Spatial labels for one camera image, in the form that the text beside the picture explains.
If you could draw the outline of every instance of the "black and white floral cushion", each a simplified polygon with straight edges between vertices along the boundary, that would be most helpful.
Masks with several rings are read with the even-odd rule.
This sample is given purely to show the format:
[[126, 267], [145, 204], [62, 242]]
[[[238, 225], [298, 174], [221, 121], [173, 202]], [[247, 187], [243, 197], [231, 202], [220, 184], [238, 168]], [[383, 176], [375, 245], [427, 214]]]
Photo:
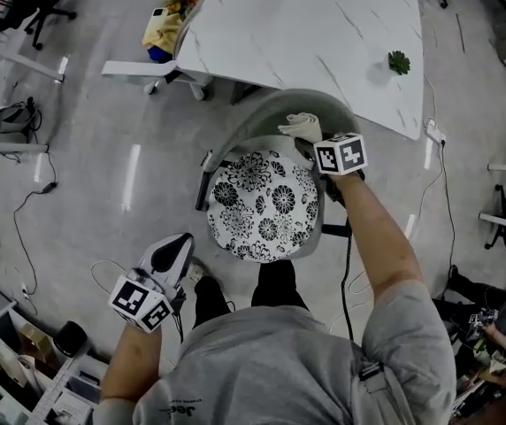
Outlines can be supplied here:
[[208, 223], [218, 244], [240, 259], [270, 263], [300, 249], [316, 225], [311, 174], [275, 151], [232, 163], [210, 193]]

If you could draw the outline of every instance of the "gray floor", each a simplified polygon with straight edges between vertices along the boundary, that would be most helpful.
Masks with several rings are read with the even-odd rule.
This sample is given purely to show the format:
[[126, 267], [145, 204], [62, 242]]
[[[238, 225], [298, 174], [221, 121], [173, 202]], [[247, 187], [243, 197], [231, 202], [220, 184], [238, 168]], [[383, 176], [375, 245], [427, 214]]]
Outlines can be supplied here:
[[[43, 35], [42, 52], [37, 54], [28, 43], [22, 49], [55, 68], [68, 58], [65, 83], [58, 85], [16, 69], [7, 92], [8, 102], [34, 96], [42, 105], [41, 138], [51, 140], [59, 181], [58, 189], [48, 196], [33, 196], [19, 214], [39, 281], [33, 296], [39, 319], [53, 328], [77, 321], [103, 352], [113, 350], [123, 323], [90, 277], [89, 268], [99, 259], [129, 267], [150, 243], [189, 231], [196, 238], [196, 255], [221, 279], [227, 297], [238, 308], [248, 305], [257, 281], [256, 266], [220, 250], [208, 238], [206, 219], [194, 210], [194, 202], [205, 152], [239, 123], [262, 94], [231, 107], [227, 81], [216, 81], [211, 101], [197, 102], [184, 84], [148, 97], [138, 84], [99, 75], [108, 59], [145, 59], [142, 33], [151, 9], [163, 1], [67, 0], [65, 6], [76, 8], [78, 19], [55, 20]], [[491, 46], [490, 24], [480, 0], [450, 0], [445, 11], [438, 0], [420, 3], [425, 73], [435, 88], [436, 103], [434, 110], [433, 90], [425, 82], [424, 115], [435, 114], [448, 138], [446, 166], [456, 224], [453, 260], [471, 278], [504, 286], [506, 252], [501, 242], [491, 251], [484, 250], [490, 227], [477, 216], [494, 209], [494, 185], [506, 185], [506, 175], [487, 171], [487, 162], [506, 161], [506, 70]], [[465, 53], [456, 13], [464, 31]], [[424, 187], [440, 172], [436, 149], [425, 168], [425, 137], [412, 142], [366, 121], [361, 121], [361, 129], [370, 159], [368, 184], [405, 229], [409, 216], [418, 214]], [[141, 152], [130, 198], [124, 187], [135, 145]], [[19, 291], [21, 279], [30, 289], [33, 278], [12, 211], [30, 190], [51, 181], [51, 175], [45, 155], [24, 156], [20, 165], [0, 157], [0, 289], [29, 309]], [[326, 220], [343, 219], [342, 208], [328, 204]], [[426, 195], [411, 237], [433, 294], [443, 288], [451, 239], [440, 180]], [[344, 266], [345, 241], [331, 236], [323, 236], [315, 253], [295, 262], [298, 289], [327, 325], [341, 314]], [[355, 255], [351, 278], [362, 271]], [[109, 289], [119, 270], [101, 265], [95, 274]], [[348, 293], [349, 305], [372, 299], [365, 285], [363, 275], [351, 289], [359, 294]], [[182, 312], [187, 331], [194, 319], [193, 293], [188, 295]], [[371, 310], [371, 305], [363, 305], [351, 312], [357, 338]], [[343, 318], [332, 331], [346, 335]], [[178, 346], [169, 321], [163, 354], [170, 362], [175, 363]]]

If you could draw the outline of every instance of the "gray chair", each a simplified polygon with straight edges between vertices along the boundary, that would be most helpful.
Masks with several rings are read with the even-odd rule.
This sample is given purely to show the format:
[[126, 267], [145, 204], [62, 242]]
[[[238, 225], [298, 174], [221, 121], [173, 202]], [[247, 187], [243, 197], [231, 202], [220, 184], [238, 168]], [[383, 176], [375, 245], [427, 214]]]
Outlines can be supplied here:
[[[271, 143], [271, 139], [280, 138], [282, 142], [292, 141], [290, 137], [282, 135], [277, 126], [287, 124], [289, 114], [300, 112], [312, 113], [318, 117], [325, 139], [337, 133], [359, 133], [355, 115], [347, 105], [335, 97], [308, 89], [277, 91], [262, 100], [256, 110], [226, 140], [222, 141], [216, 150], [208, 153], [202, 165], [202, 182], [198, 191], [196, 210], [207, 210], [206, 197], [214, 183], [212, 179], [220, 168], [226, 168], [231, 164], [231, 158], [263, 149], [277, 151], [278, 149], [275, 149], [274, 145], [267, 146]], [[295, 156], [302, 157], [304, 161], [315, 159], [311, 143], [296, 138], [294, 146], [295, 150], [292, 151], [295, 153], [286, 152], [283, 154], [293, 160], [295, 160]], [[349, 227], [345, 225], [324, 224], [325, 179], [320, 177], [316, 163], [314, 163], [311, 173], [318, 190], [316, 227], [301, 250], [293, 254], [291, 258], [305, 257], [315, 251], [322, 233], [342, 237], [349, 235]]]

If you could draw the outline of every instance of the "black pants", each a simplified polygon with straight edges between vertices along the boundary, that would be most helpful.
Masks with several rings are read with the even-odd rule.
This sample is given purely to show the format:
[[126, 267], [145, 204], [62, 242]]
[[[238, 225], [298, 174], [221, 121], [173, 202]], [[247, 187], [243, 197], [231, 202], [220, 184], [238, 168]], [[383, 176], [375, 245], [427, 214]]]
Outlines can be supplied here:
[[[212, 277], [203, 277], [195, 286], [196, 323], [194, 327], [212, 318], [230, 313], [219, 283]], [[251, 306], [296, 305], [308, 310], [303, 299], [296, 291], [295, 269], [290, 260], [275, 261], [261, 265], [259, 281]]]
[[472, 282], [460, 274], [452, 276], [448, 283], [448, 290], [453, 290], [473, 302], [473, 304], [455, 304], [433, 299], [440, 317], [444, 321], [453, 322], [460, 328], [468, 328], [470, 317], [478, 313], [481, 307], [499, 309], [506, 301], [505, 290], [485, 283]]

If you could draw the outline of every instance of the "power strip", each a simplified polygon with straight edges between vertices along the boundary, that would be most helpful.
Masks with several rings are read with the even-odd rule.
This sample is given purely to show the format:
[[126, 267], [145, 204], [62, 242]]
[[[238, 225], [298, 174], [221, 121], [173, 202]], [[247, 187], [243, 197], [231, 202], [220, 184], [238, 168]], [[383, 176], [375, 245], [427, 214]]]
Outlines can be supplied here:
[[426, 118], [424, 121], [424, 126], [426, 129], [426, 135], [428, 135], [437, 144], [446, 142], [446, 136], [443, 132], [440, 131], [438, 123], [436, 123], [436, 120], [434, 118]]

